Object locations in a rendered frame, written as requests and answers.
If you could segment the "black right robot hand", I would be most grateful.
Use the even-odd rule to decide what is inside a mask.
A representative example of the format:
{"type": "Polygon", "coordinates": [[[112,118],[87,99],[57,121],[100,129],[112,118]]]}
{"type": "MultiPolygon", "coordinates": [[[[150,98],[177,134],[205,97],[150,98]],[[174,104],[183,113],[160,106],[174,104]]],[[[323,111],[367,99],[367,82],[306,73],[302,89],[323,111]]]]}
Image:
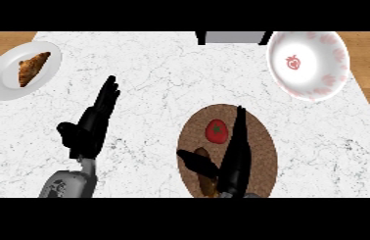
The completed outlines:
{"type": "Polygon", "coordinates": [[[236,195],[246,193],[252,168],[252,150],[247,141],[246,109],[241,106],[237,107],[233,135],[221,167],[215,166],[209,159],[187,150],[180,149],[177,155],[188,170],[216,179],[219,194],[222,192],[236,195]]]}

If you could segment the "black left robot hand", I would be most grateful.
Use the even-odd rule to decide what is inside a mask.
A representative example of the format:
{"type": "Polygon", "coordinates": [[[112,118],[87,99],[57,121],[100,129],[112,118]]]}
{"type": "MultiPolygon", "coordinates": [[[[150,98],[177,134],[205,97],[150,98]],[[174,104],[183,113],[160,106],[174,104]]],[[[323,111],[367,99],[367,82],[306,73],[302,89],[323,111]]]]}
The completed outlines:
{"type": "Polygon", "coordinates": [[[94,105],[87,108],[78,123],[65,121],[57,125],[56,130],[62,137],[62,145],[69,149],[71,159],[94,159],[99,156],[118,95],[118,83],[115,76],[110,75],[94,105]]]}

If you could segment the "brown oval placemat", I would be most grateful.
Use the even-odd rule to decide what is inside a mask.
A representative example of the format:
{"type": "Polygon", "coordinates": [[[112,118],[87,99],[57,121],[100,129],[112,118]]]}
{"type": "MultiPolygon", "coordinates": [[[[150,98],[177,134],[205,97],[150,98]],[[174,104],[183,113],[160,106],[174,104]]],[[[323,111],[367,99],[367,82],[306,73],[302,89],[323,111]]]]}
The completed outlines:
{"type": "MultiPolygon", "coordinates": [[[[184,123],[180,134],[178,149],[193,152],[202,147],[209,154],[209,160],[221,167],[221,162],[233,135],[233,126],[237,116],[237,107],[227,104],[211,105],[202,108],[184,123]],[[205,128],[212,120],[222,120],[228,129],[228,138],[222,144],[215,144],[205,137],[205,128]]],[[[277,153],[267,129],[258,118],[246,113],[247,141],[252,150],[252,169],[247,193],[267,198],[277,176],[277,153]]],[[[178,159],[178,168],[185,189],[194,198],[208,198],[199,189],[199,174],[185,168],[183,159],[178,159]]]]}

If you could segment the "red tomato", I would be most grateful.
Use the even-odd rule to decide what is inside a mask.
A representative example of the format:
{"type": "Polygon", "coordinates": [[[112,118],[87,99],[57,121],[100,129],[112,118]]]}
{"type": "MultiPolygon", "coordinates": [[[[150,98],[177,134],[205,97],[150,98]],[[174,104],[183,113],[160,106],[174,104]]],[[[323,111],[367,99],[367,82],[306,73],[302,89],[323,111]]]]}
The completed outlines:
{"type": "Polygon", "coordinates": [[[222,120],[212,120],[205,128],[205,137],[209,142],[222,144],[228,138],[228,129],[222,120]]]}

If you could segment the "white strawberry print bowl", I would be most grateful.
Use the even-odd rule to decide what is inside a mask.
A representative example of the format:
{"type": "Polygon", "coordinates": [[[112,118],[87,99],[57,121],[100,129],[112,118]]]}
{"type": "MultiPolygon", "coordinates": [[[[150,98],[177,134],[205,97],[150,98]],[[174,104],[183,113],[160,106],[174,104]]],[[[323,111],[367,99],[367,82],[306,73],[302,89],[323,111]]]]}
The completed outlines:
{"type": "Polygon", "coordinates": [[[293,98],[320,102],[337,94],[349,76],[349,54],[334,31],[275,31],[265,59],[272,80],[293,98]]]}

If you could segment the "brown oblong food item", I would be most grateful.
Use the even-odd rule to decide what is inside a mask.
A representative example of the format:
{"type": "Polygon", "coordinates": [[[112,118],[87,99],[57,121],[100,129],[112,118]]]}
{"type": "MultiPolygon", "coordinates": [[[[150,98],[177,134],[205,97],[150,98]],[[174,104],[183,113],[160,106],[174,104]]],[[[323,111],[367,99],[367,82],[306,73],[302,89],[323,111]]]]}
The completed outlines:
{"type": "MultiPolygon", "coordinates": [[[[209,158],[209,154],[208,151],[199,147],[194,151],[194,154],[197,154],[199,156],[209,158]]],[[[202,195],[208,198],[213,198],[218,196],[218,191],[216,191],[216,179],[215,178],[209,178],[205,175],[199,175],[197,176],[197,180],[199,180],[199,189],[202,192],[202,195]]]]}

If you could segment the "brown croissant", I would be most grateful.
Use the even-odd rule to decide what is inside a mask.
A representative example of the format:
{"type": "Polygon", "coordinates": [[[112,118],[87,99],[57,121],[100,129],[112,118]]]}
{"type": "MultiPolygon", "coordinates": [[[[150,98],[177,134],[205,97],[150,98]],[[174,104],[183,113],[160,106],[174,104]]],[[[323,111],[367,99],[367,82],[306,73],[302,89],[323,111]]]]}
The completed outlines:
{"type": "Polygon", "coordinates": [[[19,62],[19,84],[22,87],[25,87],[35,78],[48,56],[50,53],[42,52],[28,60],[19,62]]]}

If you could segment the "white plate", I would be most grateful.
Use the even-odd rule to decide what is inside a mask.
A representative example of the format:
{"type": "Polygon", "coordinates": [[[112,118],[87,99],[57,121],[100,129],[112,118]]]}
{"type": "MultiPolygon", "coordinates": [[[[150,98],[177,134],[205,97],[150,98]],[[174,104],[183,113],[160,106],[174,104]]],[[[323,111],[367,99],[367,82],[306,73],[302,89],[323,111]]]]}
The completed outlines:
{"type": "Polygon", "coordinates": [[[35,92],[51,80],[59,70],[62,53],[57,46],[45,41],[28,42],[10,49],[0,56],[0,101],[10,101],[35,92]],[[29,60],[40,53],[48,52],[50,56],[40,68],[38,74],[25,87],[19,81],[19,62],[29,60]]]}

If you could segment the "grey and black appliance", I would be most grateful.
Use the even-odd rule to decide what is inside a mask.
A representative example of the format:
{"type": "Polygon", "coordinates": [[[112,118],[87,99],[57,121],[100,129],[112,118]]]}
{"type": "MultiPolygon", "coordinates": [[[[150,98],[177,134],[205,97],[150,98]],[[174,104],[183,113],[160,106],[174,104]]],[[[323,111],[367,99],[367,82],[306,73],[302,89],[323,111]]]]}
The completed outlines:
{"type": "Polygon", "coordinates": [[[197,31],[197,44],[208,43],[255,43],[265,45],[272,35],[271,31],[197,31]]]}

